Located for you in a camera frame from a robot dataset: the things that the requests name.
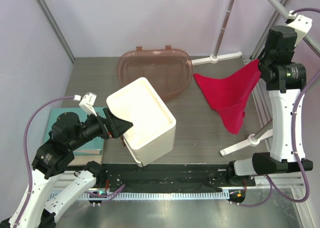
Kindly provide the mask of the red t shirt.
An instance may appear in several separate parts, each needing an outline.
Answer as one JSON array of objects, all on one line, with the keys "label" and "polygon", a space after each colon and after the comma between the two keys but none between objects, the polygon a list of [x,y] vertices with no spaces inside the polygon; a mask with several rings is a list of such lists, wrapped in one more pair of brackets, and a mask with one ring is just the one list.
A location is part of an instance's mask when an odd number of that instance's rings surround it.
[{"label": "red t shirt", "polygon": [[259,60],[253,60],[234,74],[222,78],[193,75],[210,108],[216,111],[228,132],[237,135],[243,125],[249,96],[261,77]]}]

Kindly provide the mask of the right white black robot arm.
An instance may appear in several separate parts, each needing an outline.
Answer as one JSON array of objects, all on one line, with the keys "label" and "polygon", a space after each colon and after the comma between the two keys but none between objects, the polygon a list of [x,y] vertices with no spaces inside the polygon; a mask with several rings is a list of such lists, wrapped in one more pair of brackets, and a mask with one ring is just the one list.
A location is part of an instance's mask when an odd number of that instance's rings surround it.
[{"label": "right white black robot arm", "polygon": [[307,83],[303,64],[292,62],[297,44],[311,29],[302,26],[274,25],[269,29],[264,48],[258,56],[258,69],[266,83],[272,108],[272,145],[269,152],[231,161],[226,181],[238,185],[245,177],[311,171],[302,145],[302,102]]}]

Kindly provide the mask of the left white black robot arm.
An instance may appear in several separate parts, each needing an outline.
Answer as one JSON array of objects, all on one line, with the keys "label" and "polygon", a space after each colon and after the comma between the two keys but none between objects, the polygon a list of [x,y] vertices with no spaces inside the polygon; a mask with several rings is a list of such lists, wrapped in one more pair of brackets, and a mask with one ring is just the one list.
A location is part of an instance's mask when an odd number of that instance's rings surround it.
[{"label": "left white black robot arm", "polygon": [[38,148],[31,164],[32,182],[16,210],[0,223],[2,228],[54,228],[66,210],[89,188],[100,188],[107,180],[107,170],[90,161],[65,190],[51,200],[49,195],[74,160],[74,151],[95,138],[117,139],[133,123],[113,115],[104,108],[104,117],[90,114],[84,122],[74,112],[58,116],[49,139]]}]

